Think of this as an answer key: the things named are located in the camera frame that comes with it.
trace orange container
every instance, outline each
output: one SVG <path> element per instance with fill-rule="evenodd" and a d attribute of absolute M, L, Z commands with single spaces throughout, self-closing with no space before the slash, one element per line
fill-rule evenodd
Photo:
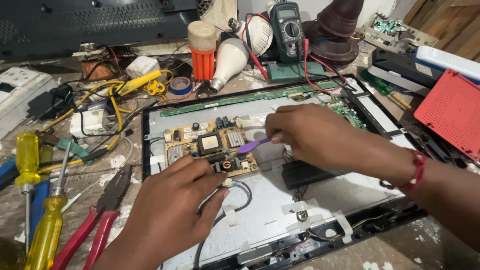
<path fill-rule="evenodd" d="M 190 50 L 192 51 L 193 76 L 195 80 L 213 79 L 216 46 L 206 51 L 196 50 L 190 46 Z"/>

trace dirty workbench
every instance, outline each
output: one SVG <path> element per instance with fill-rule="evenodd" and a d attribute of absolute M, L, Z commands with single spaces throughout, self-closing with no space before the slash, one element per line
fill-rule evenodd
<path fill-rule="evenodd" d="M 360 78 L 360 72 L 366 68 L 368 56 L 375 48 L 369 44 L 360 46 L 360 56 L 349 66 L 340 70 L 342 74 L 354 74 Z M 185 61 L 191 62 L 188 56 L 183 57 Z M 23 63 L 1 63 L 0 70 L 18 66 L 19 64 L 31 64 L 36 70 L 49 73 L 59 83 L 78 79 L 81 76 L 79 62 L 73 58 L 52 59 L 47 61 L 31 61 Z M 229 83 L 219 92 L 219 95 L 235 93 L 244 90 L 258 89 L 267 87 L 269 84 L 263 79 L 262 75 L 255 69 L 254 71 L 247 67 L 240 74 L 234 76 Z M 366 84 L 367 88 L 373 92 L 375 97 L 398 119 L 402 124 L 413 123 L 413 115 L 405 111 L 396 101 L 390 97 L 383 97 L 373 88 Z M 420 102 L 420 97 L 412 97 L 399 94 L 407 103 L 416 108 Z M 124 109 L 135 108 L 137 102 L 142 103 L 147 95 L 145 92 L 133 94 L 128 100 L 120 102 L 120 107 Z M 178 98 L 171 93 L 167 98 Z M 185 100 L 194 99 L 191 95 Z M 57 137 L 67 136 L 69 120 L 64 120 L 54 126 Z M 1 140 L 0 144 L 0 163 L 3 163 L 11 154 L 15 154 L 16 135 L 24 131 L 33 131 L 40 129 L 46 123 L 28 123 L 28 120 L 20 123 L 12 132 Z M 130 188 L 124 197 L 119 210 L 121 215 L 115 220 L 112 231 L 108 238 L 110 243 L 122 230 L 137 193 L 142 185 L 141 168 L 141 121 L 136 116 L 130 123 L 129 128 L 133 134 L 128 138 L 132 145 L 126 139 L 120 139 L 117 146 L 113 148 L 102 160 L 93 164 L 73 165 L 67 169 L 67 182 L 65 191 L 68 198 L 74 197 L 80 191 L 84 190 L 90 184 L 98 181 L 91 189 L 86 191 L 79 200 L 63 214 L 63 226 L 60 235 L 60 242 L 57 253 L 63 248 L 73 233 L 78 229 L 88 214 L 88 207 L 96 204 L 96 201 L 103 193 L 106 183 L 111 179 L 116 169 L 123 163 L 128 162 L 133 165 L 133 174 Z M 132 154 L 128 160 L 127 157 L 130 147 Z M 59 160 L 63 156 L 63 151 L 54 149 L 52 160 Z M 54 182 L 58 176 L 58 170 L 52 171 L 49 179 Z M 19 187 L 10 185 L 0 192 L 0 236 L 9 239 L 15 239 L 23 242 L 24 235 L 24 197 L 20 194 Z M 82 269 L 86 256 L 92 245 L 94 233 L 90 233 L 84 243 L 73 256 L 67 269 Z M 340 250 L 329 254 L 317 260 L 313 260 L 306 265 L 308 269 L 372 269 L 378 270 L 383 267 L 385 270 L 392 269 L 439 269 L 443 266 L 451 265 L 449 259 L 455 258 L 455 251 L 449 249 L 452 245 L 456 249 L 462 250 L 461 258 L 467 263 L 466 269 L 473 269 L 479 266 L 478 254 L 467 248 L 458 239 L 443 229 L 433 218 L 425 218 L 412 224 L 387 232 L 381 236 L 374 237 L 348 250 Z"/>

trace copper wire coil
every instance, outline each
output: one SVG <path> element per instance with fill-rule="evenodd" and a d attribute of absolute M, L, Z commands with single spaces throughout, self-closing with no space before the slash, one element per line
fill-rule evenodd
<path fill-rule="evenodd" d="M 92 70 L 92 68 L 98 64 L 101 60 L 94 61 L 82 61 L 82 77 L 85 78 L 87 74 Z M 114 71 L 110 69 L 107 63 L 100 64 L 88 77 L 85 81 L 87 82 L 96 82 L 102 80 L 111 80 L 115 76 L 113 75 Z"/>

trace hand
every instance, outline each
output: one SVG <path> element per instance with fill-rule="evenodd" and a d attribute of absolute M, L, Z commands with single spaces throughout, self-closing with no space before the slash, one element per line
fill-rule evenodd
<path fill-rule="evenodd" d="M 156 269 L 167 259 L 205 240 L 229 191 L 226 173 L 187 155 L 145 179 L 120 235 L 93 269 Z"/>
<path fill-rule="evenodd" d="M 385 138 L 356 129 L 316 104 L 283 106 L 266 118 L 272 143 L 286 143 L 313 166 L 344 169 L 402 185 L 415 172 L 412 154 Z"/>

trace pliers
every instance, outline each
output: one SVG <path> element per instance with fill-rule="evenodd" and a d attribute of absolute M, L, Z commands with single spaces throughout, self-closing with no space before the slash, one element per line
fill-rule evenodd
<path fill-rule="evenodd" d="M 89 207 L 87 218 L 55 258 L 50 270 L 65 269 L 78 247 L 80 247 L 87 238 L 97 222 L 100 221 L 93 240 L 92 249 L 90 253 L 88 253 L 83 269 L 89 270 L 93 266 L 105 248 L 114 220 L 120 215 L 120 211 L 117 211 L 117 209 L 120 206 L 122 198 L 127 193 L 131 177 L 132 166 L 130 164 L 126 164 L 115 174 L 105 187 L 100 199 L 98 199 L 96 207 L 93 205 Z"/>

